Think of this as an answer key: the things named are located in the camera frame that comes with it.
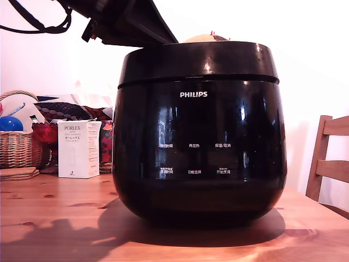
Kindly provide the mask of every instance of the philips logo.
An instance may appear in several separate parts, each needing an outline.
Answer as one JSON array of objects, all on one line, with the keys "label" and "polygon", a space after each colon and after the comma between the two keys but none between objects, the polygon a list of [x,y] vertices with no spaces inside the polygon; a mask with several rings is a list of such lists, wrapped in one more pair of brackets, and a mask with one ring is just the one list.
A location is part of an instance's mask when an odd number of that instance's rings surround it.
[{"label": "philips logo", "polygon": [[207,97],[207,92],[181,92],[179,97]]}]

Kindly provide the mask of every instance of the wicker basket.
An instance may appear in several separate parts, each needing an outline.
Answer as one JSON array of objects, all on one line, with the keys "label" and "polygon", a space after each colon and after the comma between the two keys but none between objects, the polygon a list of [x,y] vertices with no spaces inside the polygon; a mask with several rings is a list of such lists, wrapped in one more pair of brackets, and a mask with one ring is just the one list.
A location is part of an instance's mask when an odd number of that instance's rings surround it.
[{"label": "wicker basket", "polygon": [[[25,94],[36,98],[26,91],[4,93],[0,101],[15,94]],[[38,141],[33,133],[24,131],[0,131],[0,168],[39,168],[49,162],[50,150]]]}]

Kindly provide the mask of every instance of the rice cooker lid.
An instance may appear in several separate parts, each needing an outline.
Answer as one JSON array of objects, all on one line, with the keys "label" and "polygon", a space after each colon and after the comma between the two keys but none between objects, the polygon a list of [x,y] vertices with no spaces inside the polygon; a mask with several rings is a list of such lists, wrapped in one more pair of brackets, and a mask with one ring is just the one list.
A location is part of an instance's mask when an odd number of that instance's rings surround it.
[{"label": "rice cooker lid", "polygon": [[279,83],[271,50],[240,41],[211,41],[146,47],[129,53],[120,85],[187,78],[262,80]]}]

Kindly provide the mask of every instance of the white box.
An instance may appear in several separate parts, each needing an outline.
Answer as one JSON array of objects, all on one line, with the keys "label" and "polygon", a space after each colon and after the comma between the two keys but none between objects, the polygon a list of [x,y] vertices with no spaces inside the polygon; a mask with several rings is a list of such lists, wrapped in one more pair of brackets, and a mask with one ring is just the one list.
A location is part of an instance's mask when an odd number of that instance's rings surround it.
[{"label": "white box", "polygon": [[58,177],[99,175],[99,121],[58,121]]}]

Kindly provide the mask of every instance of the coaster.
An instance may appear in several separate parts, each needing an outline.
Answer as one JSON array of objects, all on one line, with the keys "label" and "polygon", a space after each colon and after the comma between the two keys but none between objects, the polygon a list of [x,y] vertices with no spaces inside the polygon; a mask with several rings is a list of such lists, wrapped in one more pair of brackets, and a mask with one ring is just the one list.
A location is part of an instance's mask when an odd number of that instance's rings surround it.
[{"label": "coaster", "polygon": [[15,181],[15,180],[27,180],[34,176],[39,175],[39,170],[35,170],[31,174],[20,174],[20,175],[3,175],[3,172],[1,171],[1,177],[0,181]]},{"label": "coaster", "polygon": [[16,175],[28,175],[34,173],[36,168],[9,168],[9,169],[1,169],[0,176],[16,176]]}]

